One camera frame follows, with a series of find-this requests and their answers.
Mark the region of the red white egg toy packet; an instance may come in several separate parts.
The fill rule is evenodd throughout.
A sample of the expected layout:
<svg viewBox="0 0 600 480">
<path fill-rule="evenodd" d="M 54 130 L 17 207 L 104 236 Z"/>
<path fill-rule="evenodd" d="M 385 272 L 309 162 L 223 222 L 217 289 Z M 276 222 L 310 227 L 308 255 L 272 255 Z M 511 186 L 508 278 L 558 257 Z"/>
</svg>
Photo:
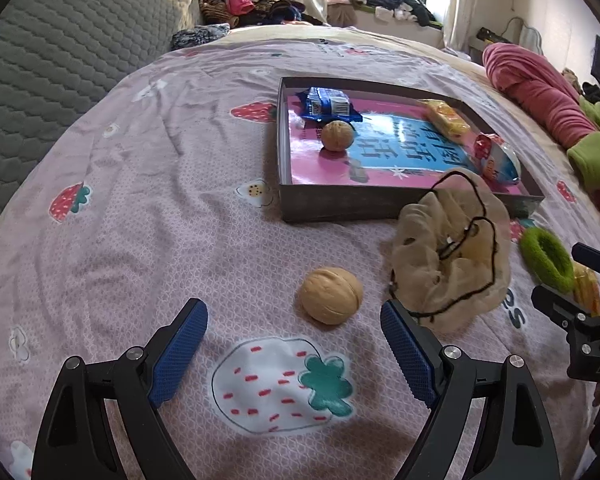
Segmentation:
<svg viewBox="0 0 600 480">
<path fill-rule="evenodd" d="M 480 133 L 474 142 L 474 159 L 480 174 L 501 185 L 517 184 L 521 164 L 515 151 L 497 134 Z"/>
</svg>

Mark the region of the grey quilted headboard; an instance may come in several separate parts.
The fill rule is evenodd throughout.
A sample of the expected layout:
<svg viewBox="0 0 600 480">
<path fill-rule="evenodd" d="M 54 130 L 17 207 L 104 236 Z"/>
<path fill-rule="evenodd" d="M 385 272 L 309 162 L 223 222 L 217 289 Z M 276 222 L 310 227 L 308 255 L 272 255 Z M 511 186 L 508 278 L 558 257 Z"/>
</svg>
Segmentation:
<svg viewBox="0 0 600 480">
<path fill-rule="evenodd" d="M 0 15 L 0 215 L 74 122 L 200 20 L 198 0 L 10 0 Z"/>
</svg>

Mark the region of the green fleece cloth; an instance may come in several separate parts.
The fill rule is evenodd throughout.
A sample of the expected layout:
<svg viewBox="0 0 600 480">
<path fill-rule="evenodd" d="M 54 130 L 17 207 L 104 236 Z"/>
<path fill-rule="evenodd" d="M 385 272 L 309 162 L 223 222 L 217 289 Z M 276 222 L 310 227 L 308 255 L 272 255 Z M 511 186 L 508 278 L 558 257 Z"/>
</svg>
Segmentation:
<svg viewBox="0 0 600 480">
<path fill-rule="evenodd" d="M 567 151 L 571 166 L 588 192 L 600 191 L 600 102 L 591 103 L 580 96 L 579 105 L 596 127 Z"/>
</svg>

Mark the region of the dark shallow box tray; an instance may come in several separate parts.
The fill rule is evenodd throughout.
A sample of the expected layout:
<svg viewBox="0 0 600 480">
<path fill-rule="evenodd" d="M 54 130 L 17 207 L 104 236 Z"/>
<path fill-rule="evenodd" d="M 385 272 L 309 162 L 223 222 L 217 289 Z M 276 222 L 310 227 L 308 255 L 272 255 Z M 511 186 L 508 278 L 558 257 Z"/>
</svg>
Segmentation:
<svg viewBox="0 0 600 480">
<path fill-rule="evenodd" d="M 342 152 L 324 148 L 323 125 L 304 114 L 302 94 L 312 88 L 340 91 L 362 118 L 353 143 Z M 434 92 L 340 78 L 285 77 L 277 103 L 279 203 L 287 222 L 394 219 L 449 170 L 482 174 L 475 143 L 500 144 L 494 129 L 467 103 L 445 101 L 470 130 L 455 144 L 428 120 Z"/>
</svg>

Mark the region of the blue cookie packet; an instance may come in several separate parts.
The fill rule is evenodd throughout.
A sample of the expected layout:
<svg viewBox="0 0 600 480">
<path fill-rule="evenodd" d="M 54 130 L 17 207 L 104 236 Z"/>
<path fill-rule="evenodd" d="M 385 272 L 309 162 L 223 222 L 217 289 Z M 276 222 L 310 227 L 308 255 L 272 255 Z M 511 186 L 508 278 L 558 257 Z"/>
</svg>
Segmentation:
<svg viewBox="0 0 600 480">
<path fill-rule="evenodd" d="M 362 122 L 363 116 L 354 108 L 349 96 L 333 88 L 311 87 L 296 94 L 300 101 L 300 116 L 314 122 Z"/>
</svg>

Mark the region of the walnut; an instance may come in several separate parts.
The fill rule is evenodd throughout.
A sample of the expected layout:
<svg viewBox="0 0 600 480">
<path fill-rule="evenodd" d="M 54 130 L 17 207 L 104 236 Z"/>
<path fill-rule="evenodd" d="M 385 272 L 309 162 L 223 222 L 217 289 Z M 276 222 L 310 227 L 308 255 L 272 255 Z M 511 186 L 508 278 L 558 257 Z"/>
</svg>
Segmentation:
<svg viewBox="0 0 600 480">
<path fill-rule="evenodd" d="M 309 273 L 299 290 L 300 306 L 306 314 L 329 326 L 340 325 L 355 315 L 363 297 L 360 280 L 351 272 L 333 266 Z"/>
<path fill-rule="evenodd" d="M 354 143 L 354 128 L 343 120 L 333 120 L 321 130 L 323 148 L 330 152 L 344 152 Z"/>
</svg>

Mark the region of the pink rolled blanket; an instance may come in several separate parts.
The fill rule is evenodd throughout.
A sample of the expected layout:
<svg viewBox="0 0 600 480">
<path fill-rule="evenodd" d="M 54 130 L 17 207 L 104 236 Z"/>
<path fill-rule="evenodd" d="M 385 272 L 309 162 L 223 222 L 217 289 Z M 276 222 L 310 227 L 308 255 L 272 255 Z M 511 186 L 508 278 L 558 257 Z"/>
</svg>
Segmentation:
<svg viewBox="0 0 600 480">
<path fill-rule="evenodd" d="M 482 62 L 492 86 L 543 127 L 566 154 L 574 144 L 596 130 L 580 109 L 581 95 L 541 55 L 516 44 L 499 42 L 486 47 Z M 577 173 L 576 176 L 584 187 Z M 600 210 L 600 191 L 588 194 Z"/>
</svg>

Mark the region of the large yellow rice cracker packet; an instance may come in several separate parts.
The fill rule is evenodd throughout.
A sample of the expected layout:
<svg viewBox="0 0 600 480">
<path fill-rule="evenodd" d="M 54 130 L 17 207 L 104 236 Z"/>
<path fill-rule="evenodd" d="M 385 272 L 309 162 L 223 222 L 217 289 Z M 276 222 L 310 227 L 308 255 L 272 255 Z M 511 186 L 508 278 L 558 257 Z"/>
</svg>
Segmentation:
<svg viewBox="0 0 600 480">
<path fill-rule="evenodd" d="M 600 288 L 594 271 L 573 261 L 573 296 L 578 304 L 592 316 L 600 316 Z"/>
</svg>

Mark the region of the pile of clothes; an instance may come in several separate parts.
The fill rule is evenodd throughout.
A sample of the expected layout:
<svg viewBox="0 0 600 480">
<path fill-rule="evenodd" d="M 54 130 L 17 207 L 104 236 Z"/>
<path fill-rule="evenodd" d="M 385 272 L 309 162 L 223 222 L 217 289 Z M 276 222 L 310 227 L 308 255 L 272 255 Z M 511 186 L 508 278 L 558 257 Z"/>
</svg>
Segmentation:
<svg viewBox="0 0 600 480">
<path fill-rule="evenodd" d="M 206 24 L 225 23 L 230 29 L 294 23 L 325 24 L 297 0 L 198 0 L 198 4 Z"/>
</svg>

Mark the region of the small yellow snack packet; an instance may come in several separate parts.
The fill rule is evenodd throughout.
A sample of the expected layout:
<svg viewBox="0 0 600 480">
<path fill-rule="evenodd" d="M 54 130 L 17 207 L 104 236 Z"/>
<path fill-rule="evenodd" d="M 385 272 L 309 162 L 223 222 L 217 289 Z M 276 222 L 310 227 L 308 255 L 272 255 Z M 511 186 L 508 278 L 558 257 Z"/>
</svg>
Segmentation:
<svg viewBox="0 0 600 480">
<path fill-rule="evenodd" d="M 442 136 L 455 143 L 463 143 L 470 125 L 454 108 L 442 100 L 423 99 L 428 120 L 440 131 Z"/>
</svg>

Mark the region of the beige mesh scrunchie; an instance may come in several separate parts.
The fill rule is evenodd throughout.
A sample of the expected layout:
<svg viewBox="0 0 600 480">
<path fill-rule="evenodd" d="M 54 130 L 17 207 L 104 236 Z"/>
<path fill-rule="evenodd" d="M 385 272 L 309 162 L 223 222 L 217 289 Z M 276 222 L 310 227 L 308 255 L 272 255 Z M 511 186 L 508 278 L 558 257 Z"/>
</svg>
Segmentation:
<svg viewBox="0 0 600 480">
<path fill-rule="evenodd" d="M 391 297 L 439 334 L 465 327 L 505 299 L 509 214 L 479 176 L 452 169 L 399 214 Z"/>
</svg>

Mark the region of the dark patterned cloth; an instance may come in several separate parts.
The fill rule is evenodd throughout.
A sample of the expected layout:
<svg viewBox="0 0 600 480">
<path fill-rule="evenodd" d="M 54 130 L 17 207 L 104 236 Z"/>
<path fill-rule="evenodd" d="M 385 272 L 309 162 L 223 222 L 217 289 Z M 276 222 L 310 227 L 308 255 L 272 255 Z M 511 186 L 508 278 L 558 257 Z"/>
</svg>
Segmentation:
<svg viewBox="0 0 600 480">
<path fill-rule="evenodd" d="M 199 25 L 193 28 L 182 29 L 176 32 L 170 43 L 170 50 L 199 47 L 224 38 L 230 32 L 230 24 Z"/>
</svg>

